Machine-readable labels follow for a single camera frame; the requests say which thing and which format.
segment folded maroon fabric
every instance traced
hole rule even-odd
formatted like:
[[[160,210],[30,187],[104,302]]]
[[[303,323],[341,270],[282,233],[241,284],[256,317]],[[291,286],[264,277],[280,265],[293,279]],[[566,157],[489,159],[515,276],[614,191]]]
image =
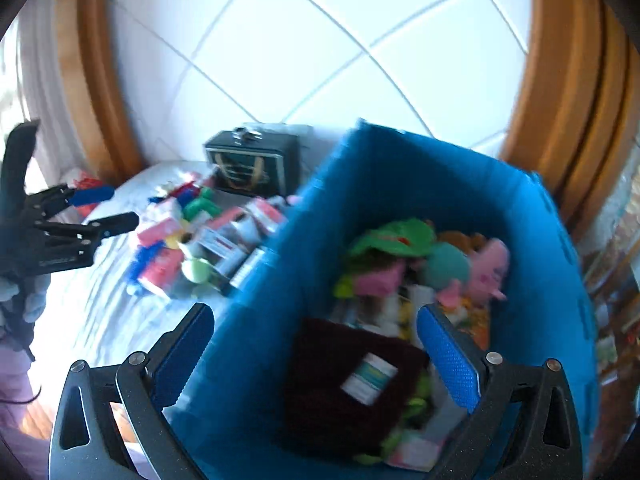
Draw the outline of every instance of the folded maroon fabric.
[[[369,353],[398,371],[366,406],[342,385]],[[348,458],[360,453],[378,456],[380,443],[398,424],[427,363],[424,351],[398,338],[305,319],[284,387],[286,428],[320,451]]]

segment gloved hand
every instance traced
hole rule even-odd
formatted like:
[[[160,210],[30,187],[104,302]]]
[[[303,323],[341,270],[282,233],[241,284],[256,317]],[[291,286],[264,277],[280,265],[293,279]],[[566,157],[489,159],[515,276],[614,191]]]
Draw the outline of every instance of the gloved hand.
[[[33,290],[27,296],[22,318],[27,323],[34,323],[44,312],[47,304],[47,289],[51,283],[51,275],[43,274],[33,279]],[[13,297],[18,294],[18,285],[0,276],[0,342],[10,346],[15,351],[22,350],[22,346],[15,341],[6,328],[3,310],[14,312]]]

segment blue plastic bin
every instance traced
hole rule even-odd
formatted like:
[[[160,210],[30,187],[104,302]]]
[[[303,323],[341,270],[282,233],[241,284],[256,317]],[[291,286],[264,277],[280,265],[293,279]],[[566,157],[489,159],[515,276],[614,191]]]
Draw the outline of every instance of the blue plastic bin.
[[[301,318],[329,313],[341,258],[357,235],[414,216],[510,248],[508,300],[492,311],[491,349],[516,363],[562,361],[586,457],[598,413],[596,329],[574,248],[540,181],[445,142],[361,122],[306,186],[166,410],[210,479],[424,477],[303,457],[278,444],[280,388]]]

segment wooden trim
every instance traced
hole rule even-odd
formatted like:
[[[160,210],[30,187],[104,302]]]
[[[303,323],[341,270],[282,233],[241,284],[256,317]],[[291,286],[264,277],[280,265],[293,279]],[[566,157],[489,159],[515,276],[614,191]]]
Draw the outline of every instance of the wooden trim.
[[[56,0],[63,89],[90,169],[118,185],[143,169],[111,57],[107,0]]]
[[[629,41],[625,95],[616,130],[587,198],[568,222],[574,240],[580,240],[600,212],[625,166],[638,132],[640,120],[640,55]]]
[[[555,194],[590,116],[602,53],[599,0],[534,0],[529,57],[500,158]]]
[[[574,166],[557,195],[560,216],[566,222],[586,198],[607,153],[622,104],[628,43],[611,8],[604,6],[605,41],[600,83]]]

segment person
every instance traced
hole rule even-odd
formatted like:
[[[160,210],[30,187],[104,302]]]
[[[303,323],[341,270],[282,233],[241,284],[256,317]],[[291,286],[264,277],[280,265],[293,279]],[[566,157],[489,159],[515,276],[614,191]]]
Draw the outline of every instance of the person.
[[[49,283],[50,276],[38,276],[35,280],[34,292],[28,295],[25,304],[25,321],[35,322],[43,313]],[[37,394],[28,377],[31,359],[12,337],[2,314],[3,310],[11,311],[12,298],[17,293],[15,283],[0,276],[0,436],[32,480],[47,480],[49,440],[34,438],[20,430],[28,405]],[[129,449],[129,454],[140,476],[147,480],[158,478],[142,453]]]

